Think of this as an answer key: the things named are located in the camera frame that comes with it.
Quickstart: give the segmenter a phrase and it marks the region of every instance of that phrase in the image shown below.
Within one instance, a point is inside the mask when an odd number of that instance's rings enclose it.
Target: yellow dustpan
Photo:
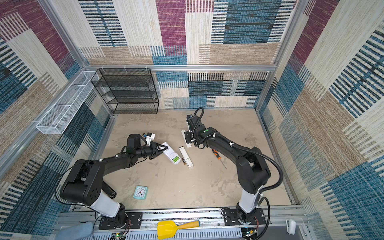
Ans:
[[[173,237],[178,229],[199,227],[200,221],[188,222],[177,226],[174,221],[162,221],[157,224],[157,238],[166,239]]]

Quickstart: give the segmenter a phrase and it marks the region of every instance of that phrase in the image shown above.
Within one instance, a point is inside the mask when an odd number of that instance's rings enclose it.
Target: white wire basket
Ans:
[[[91,79],[97,81],[99,76],[93,71],[81,72],[43,116],[36,128],[43,134],[63,134],[91,92],[93,88]]]

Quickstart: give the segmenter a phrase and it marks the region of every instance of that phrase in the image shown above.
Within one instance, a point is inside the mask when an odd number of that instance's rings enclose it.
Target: orange and black screwdriver handle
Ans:
[[[214,155],[216,155],[217,159],[221,159],[220,155],[216,150],[212,149],[212,152],[214,153]]]

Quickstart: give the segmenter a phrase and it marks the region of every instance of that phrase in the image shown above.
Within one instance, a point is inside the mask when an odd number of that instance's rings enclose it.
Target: screwdriver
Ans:
[[[212,149],[212,152],[214,153],[214,155],[216,155],[217,159],[221,161],[221,157],[220,155],[218,154],[218,152],[214,149]]]

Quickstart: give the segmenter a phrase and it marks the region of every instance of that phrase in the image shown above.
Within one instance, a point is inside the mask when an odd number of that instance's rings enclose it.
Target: alarm clock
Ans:
[[[148,190],[147,187],[136,186],[135,193],[133,194],[133,198],[144,200],[145,197],[147,196],[147,190]]]

